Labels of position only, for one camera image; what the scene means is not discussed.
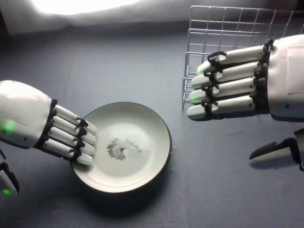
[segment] dish rack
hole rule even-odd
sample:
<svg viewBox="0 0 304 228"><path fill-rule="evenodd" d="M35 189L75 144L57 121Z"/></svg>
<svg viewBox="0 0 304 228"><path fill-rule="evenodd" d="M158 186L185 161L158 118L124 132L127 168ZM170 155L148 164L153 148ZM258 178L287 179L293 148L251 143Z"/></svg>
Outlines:
<svg viewBox="0 0 304 228"><path fill-rule="evenodd" d="M185 75L182 81L182 109L194 91L190 82L197 67L216 51L230 51L263 45L304 33L304 11L192 6Z"/></svg>

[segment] wire rack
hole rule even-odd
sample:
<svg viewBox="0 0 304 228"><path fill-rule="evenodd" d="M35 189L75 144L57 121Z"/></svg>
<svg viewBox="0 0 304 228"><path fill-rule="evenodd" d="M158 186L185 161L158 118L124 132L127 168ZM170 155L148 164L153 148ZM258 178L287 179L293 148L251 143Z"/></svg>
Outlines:
<svg viewBox="0 0 304 228"><path fill-rule="evenodd" d="M304 11L192 6L182 109L193 91L190 82L196 76L196 69L209 54L263 45L267 38L278 39L303 32Z"/></svg>

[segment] gray table surface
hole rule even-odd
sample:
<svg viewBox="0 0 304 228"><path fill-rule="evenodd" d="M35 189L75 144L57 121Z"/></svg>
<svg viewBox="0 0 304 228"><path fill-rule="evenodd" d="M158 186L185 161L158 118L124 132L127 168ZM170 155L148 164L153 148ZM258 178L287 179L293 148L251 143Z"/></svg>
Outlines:
<svg viewBox="0 0 304 228"><path fill-rule="evenodd" d="M21 187L17 198L0 198L1 228L303 227L298 167L248 165L253 150L293 136L303 124L269 115L187 119L181 110L187 34L178 30L66 29L18 38L2 51L0 80L34 86L80 116L119 101L148 106L168 125L174 151L153 200L134 213L109 216L87 202L67 161L0 143Z"/></svg>

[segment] back of robotic hand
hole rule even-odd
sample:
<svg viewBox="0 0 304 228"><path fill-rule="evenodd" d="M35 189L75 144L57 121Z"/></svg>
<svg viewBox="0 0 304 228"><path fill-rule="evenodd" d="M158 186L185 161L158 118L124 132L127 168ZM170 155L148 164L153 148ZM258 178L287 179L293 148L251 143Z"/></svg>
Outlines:
<svg viewBox="0 0 304 228"><path fill-rule="evenodd" d="M36 148L72 162L90 165L96 127L57 100L20 82L0 81L0 140L23 149ZM0 189L16 195L19 185L0 150Z"/></svg>
<svg viewBox="0 0 304 228"><path fill-rule="evenodd" d="M215 52L201 64L189 95L195 121L271 114L275 120L304 122L304 35L268 39L264 45ZM295 138L254 151L250 165L273 168L300 164L304 129Z"/></svg>

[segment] plate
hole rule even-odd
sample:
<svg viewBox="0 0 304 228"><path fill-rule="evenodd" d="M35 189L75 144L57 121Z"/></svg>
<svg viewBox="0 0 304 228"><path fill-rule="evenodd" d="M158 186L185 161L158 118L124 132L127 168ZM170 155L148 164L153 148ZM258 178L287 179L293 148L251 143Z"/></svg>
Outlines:
<svg viewBox="0 0 304 228"><path fill-rule="evenodd" d="M72 163L76 175L93 189L123 193L153 181L167 166L172 140L165 122L141 104L118 102L91 112L95 125L93 164Z"/></svg>

